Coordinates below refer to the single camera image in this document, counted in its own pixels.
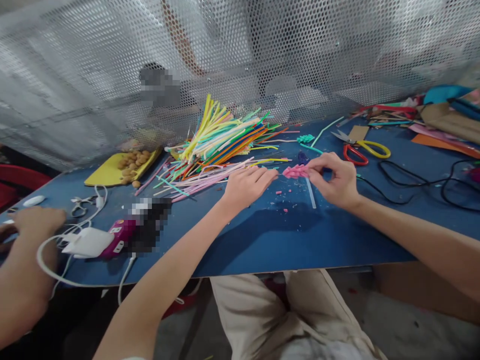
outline white mouse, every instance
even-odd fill
[[[45,196],[38,195],[38,196],[32,197],[31,199],[26,200],[23,203],[23,206],[26,208],[29,208],[29,207],[40,204],[43,200],[45,200]]]

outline orange paper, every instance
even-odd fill
[[[457,152],[463,153],[465,155],[471,156],[472,158],[480,159],[480,152],[477,151],[477,150],[469,149],[469,148],[466,148],[466,147],[457,147],[457,146],[454,146],[454,145],[452,145],[448,142],[442,141],[442,140],[434,138],[434,137],[418,134],[411,141],[413,143],[416,143],[416,144],[427,145],[427,146],[431,146],[431,147],[434,147],[434,148],[441,148],[441,149],[448,149],[448,150],[457,151]]]

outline floor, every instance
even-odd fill
[[[480,326],[383,296],[375,291],[371,272],[330,275],[363,330],[390,360],[480,359]],[[165,319],[157,336],[155,359],[232,355],[208,281],[196,305]]]

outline yellow scissors handle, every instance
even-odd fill
[[[388,147],[386,147],[382,144],[379,144],[378,142],[361,140],[361,141],[357,141],[356,143],[358,145],[360,145],[362,148],[364,148],[365,150],[367,150],[370,154],[372,154],[373,156],[375,156],[379,159],[388,159],[392,155],[392,153],[390,152],[390,149]],[[371,147],[379,148],[385,154],[381,154],[381,153],[373,150]]]

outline metal mesh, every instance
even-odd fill
[[[184,139],[208,93],[302,123],[454,82],[480,50],[475,0],[4,2],[0,143],[59,170]]]

